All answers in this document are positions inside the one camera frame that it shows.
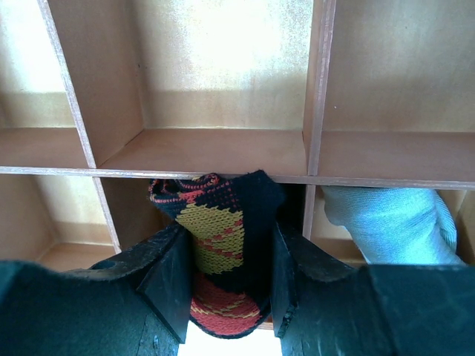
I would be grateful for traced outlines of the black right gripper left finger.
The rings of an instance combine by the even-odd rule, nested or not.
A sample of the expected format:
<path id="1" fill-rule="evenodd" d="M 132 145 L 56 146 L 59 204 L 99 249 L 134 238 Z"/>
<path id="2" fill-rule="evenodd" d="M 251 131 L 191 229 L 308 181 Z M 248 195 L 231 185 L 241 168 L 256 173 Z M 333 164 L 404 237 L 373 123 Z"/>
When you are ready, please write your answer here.
<path id="1" fill-rule="evenodd" d="M 191 307 L 190 235 L 173 224 L 88 269 L 1 262 L 3 355 L 175 355 Z"/>

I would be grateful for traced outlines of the red yellow argyle sock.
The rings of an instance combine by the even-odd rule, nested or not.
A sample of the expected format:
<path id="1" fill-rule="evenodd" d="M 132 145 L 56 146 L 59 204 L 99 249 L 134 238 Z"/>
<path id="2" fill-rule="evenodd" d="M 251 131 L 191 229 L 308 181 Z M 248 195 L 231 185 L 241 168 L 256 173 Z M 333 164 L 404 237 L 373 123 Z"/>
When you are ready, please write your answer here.
<path id="1" fill-rule="evenodd" d="M 238 339 L 270 315 L 272 232 L 281 186 L 259 170 L 227 179 L 153 179 L 149 199 L 191 234 L 190 319 L 205 333 Z"/>

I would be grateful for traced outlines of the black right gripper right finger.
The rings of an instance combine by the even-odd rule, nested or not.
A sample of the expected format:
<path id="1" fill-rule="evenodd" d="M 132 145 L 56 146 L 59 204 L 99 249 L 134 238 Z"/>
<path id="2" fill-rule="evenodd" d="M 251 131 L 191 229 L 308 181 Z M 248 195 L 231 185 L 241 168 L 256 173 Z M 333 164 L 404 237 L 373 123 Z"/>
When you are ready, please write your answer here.
<path id="1" fill-rule="evenodd" d="M 273 231 L 273 329 L 284 355 L 472 355 L 474 268 L 353 268 Z"/>

